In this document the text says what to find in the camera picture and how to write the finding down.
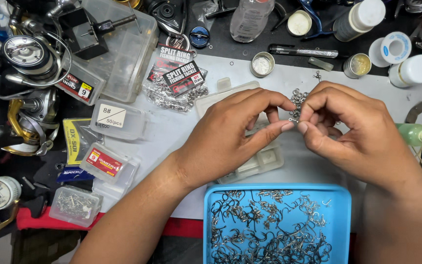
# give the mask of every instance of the plastic storage box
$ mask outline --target plastic storage box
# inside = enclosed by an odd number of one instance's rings
[[[92,185],[92,191],[104,197],[112,198],[115,201],[120,201],[120,199],[125,196],[128,188],[131,186],[131,183],[135,179],[138,167],[139,160],[130,160],[125,165],[121,175],[118,176],[118,181],[115,184],[110,184],[99,178],[96,178],[94,179],[94,183]]]
[[[129,7],[112,0],[83,0],[81,6],[97,22],[116,21],[131,15]],[[134,102],[141,91],[143,77],[159,36],[154,17],[139,11],[135,15],[138,20],[118,26],[115,31],[104,35],[109,49],[107,53],[88,61],[73,56],[77,64],[71,68],[85,71],[86,74],[90,72],[106,80],[102,93],[123,102]],[[135,23],[141,27],[142,34]],[[73,28],[81,47],[94,43],[89,35],[81,37],[85,31],[83,25]]]
[[[67,66],[67,59],[65,59],[62,68],[66,70]],[[86,69],[82,69],[79,63],[73,61],[68,76],[55,86],[86,105],[93,105],[105,87],[105,80]]]
[[[221,79],[218,81],[218,92],[207,96],[200,97],[195,100],[196,111],[198,116],[201,118],[206,113],[206,110],[214,103],[226,98],[227,96],[247,89],[254,89],[260,87],[260,83],[252,81],[241,86],[231,88],[230,81],[228,78]],[[255,122],[255,126],[252,130],[246,131],[245,135],[252,135],[257,130],[267,126],[269,124],[268,118],[265,113],[261,113]],[[228,174],[220,179],[218,183],[227,184],[233,183],[246,177],[278,169],[284,165],[284,157],[281,153],[281,147],[278,141],[273,141],[264,149],[257,152],[251,157],[245,164],[240,166],[235,172]]]
[[[105,182],[115,184],[130,159],[96,142],[92,143],[79,168]]]
[[[89,227],[100,211],[102,200],[101,195],[70,185],[63,186],[56,190],[48,215],[71,224]]]
[[[242,190],[239,197],[237,198],[233,194],[226,195],[227,191],[231,190]],[[257,195],[261,190],[291,190],[293,191],[290,195],[284,195],[280,199],[281,202],[273,199],[271,195]],[[308,195],[308,199],[312,202],[316,202],[317,205],[320,205],[320,208],[316,209],[316,213],[313,214],[314,219],[320,220],[325,219],[325,224],[323,225],[313,225],[310,224],[311,230],[301,228],[298,230],[296,224],[305,224],[310,220],[309,215],[304,213],[299,205],[302,204],[302,201],[299,200],[303,198],[302,195]],[[221,202],[223,199],[232,199],[235,198],[238,200],[232,201],[230,203]],[[255,204],[250,204],[249,199],[256,201]],[[276,206],[279,210],[277,214],[273,215],[273,219],[281,219],[279,223],[271,222],[270,213],[265,210],[263,203],[260,201],[267,202],[269,206]],[[264,217],[260,218],[258,221],[253,221],[252,219],[243,222],[237,216],[232,213],[231,208],[235,206],[241,206],[242,208],[237,211],[248,213],[251,210],[260,210],[260,214],[263,214]],[[218,214],[217,221],[213,220],[215,213]],[[268,228],[265,228],[265,221],[269,221]],[[331,245],[331,248],[324,243],[315,244],[314,246],[319,249],[319,253],[323,254],[325,249],[330,249],[329,260],[327,256],[322,258],[322,261],[317,260],[317,263],[333,263],[333,264],[346,264],[348,263],[348,253],[349,253],[349,231],[351,225],[351,195],[349,191],[340,187],[338,185],[331,184],[297,184],[297,183],[258,183],[258,184],[229,184],[229,185],[214,185],[210,187],[204,196],[204,219],[203,219],[203,263],[214,263],[213,256],[216,256],[217,250],[223,250],[224,253],[228,254],[230,248],[235,250],[237,254],[248,255],[245,250],[248,249],[252,243],[249,243],[250,240],[248,237],[251,237],[251,234],[255,234],[256,237],[260,238],[261,241],[258,244],[258,247],[265,247],[270,243],[270,240],[275,239],[277,235],[282,234],[284,230],[285,234],[295,233],[298,237],[298,245],[302,238],[306,237],[304,243],[301,245],[302,248],[310,248],[310,245],[307,242],[311,242],[310,238],[315,238],[314,243],[320,241],[321,233],[325,236],[325,242]],[[212,231],[214,230],[218,236],[217,240],[223,241],[228,239],[226,245],[220,243],[217,247],[213,247],[212,240]],[[235,237],[236,230],[243,234],[243,239],[241,237]],[[281,243],[271,243],[273,246],[283,248],[285,245]],[[286,250],[280,251],[282,254],[286,252],[295,252],[295,249],[299,246],[288,246]],[[260,249],[260,257],[265,255],[264,251]],[[279,259],[278,263],[289,263],[288,259],[282,261],[282,258]],[[302,263],[302,261],[294,260],[294,263]]]
[[[99,99],[92,113],[91,129],[114,138],[135,140],[144,137],[146,123],[146,112]]]

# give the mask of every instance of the fingernail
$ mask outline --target fingernail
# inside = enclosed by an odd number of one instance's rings
[[[297,129],[304,135],[307,131],[307,124],[305,122],[299,122],[297,124]]]
[[[287,123],[287,124],[285,124],[284,126],[281,127],[281,132],[288,131],[289,129],[291,129],[293,127],[294,127],[294,124],[292,122]]]

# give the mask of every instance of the green bottle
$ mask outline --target green bottle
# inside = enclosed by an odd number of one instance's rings
[[[405,142],[413,147],[422,146],[422,124],[396,123],[397,129]]]

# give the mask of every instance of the plumber's tape roll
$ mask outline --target plumber's tape roll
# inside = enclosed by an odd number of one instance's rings
[[[369,57],[377,67],[387,67],[405,61],[411,53],[411,41],[405,33],[392,32],[372,42]]]

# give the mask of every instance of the white bottle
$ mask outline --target white bottle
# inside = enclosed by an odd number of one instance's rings
[[[335,21],[335,37],[343,42],[353,40],[380,24],[384,16],[385,5],[382,0],[364,0]]]
[[[256,39],[266,26],[274,2],[275,0],[240,0],[231,20],[232,38],[243,43]]]
[[[389,69],[390,82],[396,87],[408,87],[422,84],[422,54],[394,64]]]

